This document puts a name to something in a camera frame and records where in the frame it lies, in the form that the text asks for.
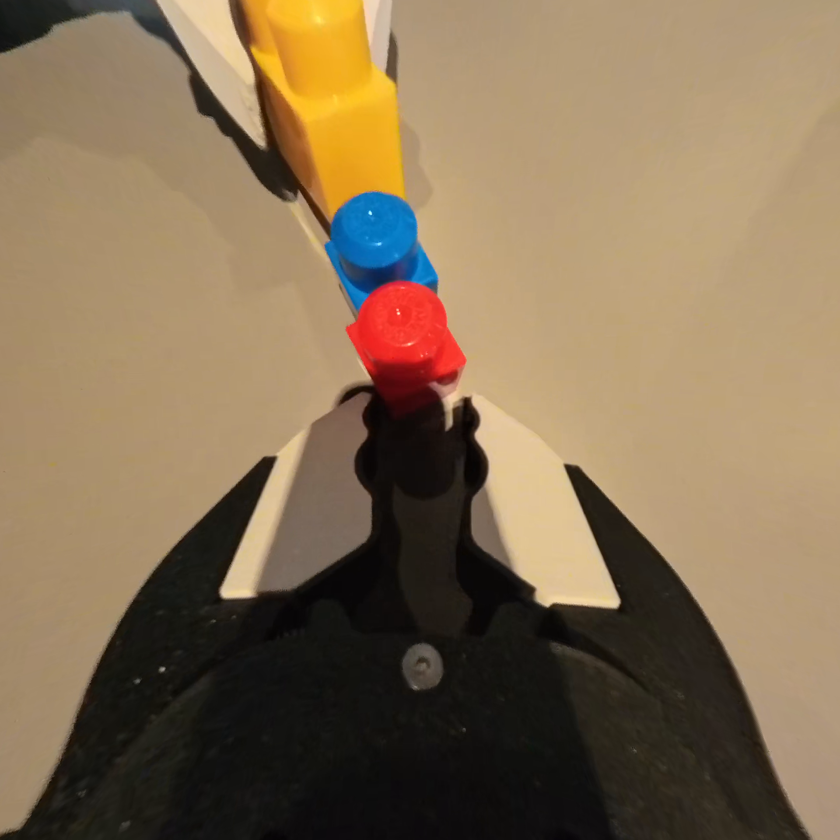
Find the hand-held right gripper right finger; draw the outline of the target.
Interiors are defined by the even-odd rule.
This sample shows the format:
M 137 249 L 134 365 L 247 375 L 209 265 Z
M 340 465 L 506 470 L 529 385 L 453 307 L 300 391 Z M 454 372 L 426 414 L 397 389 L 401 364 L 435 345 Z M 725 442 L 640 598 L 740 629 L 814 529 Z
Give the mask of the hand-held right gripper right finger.
M 460 395 L 478 449 L 468 483 L 469 535 L 541 606 L 618 608 L 607 568 L 563 459 L 482 395 Z

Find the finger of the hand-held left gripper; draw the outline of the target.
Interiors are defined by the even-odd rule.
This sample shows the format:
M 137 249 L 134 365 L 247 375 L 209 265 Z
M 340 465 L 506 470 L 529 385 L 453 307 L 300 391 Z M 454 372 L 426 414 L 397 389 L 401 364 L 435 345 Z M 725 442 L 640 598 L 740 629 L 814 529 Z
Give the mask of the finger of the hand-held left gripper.
M 392 36 L 393 1 L 363 1 L 364 21 L 371 59 L 379 70 L 386 71 Z
M 245 46 L 234 1 L 159 1 L 198 76 L 256 146 L 268 146 L 254 63 Z

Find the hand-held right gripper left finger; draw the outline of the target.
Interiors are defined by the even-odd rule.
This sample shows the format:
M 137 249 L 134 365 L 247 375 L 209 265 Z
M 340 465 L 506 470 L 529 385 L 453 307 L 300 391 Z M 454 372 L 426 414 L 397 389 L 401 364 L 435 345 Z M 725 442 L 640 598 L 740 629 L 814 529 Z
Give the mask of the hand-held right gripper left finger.
M 353 395 L 276 453 L 232 562 L 224 601 L 292 592 L 371 536 L 371 494 L 356 474 L 369 392 Z

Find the yellow mega block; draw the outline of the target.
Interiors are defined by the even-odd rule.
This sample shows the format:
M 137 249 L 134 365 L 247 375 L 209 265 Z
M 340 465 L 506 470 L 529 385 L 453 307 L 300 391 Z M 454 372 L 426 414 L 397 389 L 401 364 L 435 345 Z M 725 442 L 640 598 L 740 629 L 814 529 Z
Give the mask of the yellow mega block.
M 238 8 L 269 142 L 323 229 L 362 193 L 405 197 L 397 86 L 371 59 L 363 1 Z

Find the red mega block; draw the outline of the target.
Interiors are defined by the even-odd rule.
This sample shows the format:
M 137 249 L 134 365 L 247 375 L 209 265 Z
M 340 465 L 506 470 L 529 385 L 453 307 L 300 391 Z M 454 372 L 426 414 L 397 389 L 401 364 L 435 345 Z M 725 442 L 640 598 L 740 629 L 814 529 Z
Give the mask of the red mega block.
M 346 333 L 392 417 L 453 395 L 466 357 L 437 293 L 410 280 L 375 288 Z

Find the blue mega block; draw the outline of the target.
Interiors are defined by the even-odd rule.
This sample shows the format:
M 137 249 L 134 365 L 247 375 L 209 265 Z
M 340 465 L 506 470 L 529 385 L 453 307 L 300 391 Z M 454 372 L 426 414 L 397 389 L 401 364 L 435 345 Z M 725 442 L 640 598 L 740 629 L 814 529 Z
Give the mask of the blue mega block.
M 389 282 L 410 280 L 438 292 L 415 213 L 399 196 L 364 192 L 351 198 L 335 214 L 324 249 L 355 317 L 372 291 Z

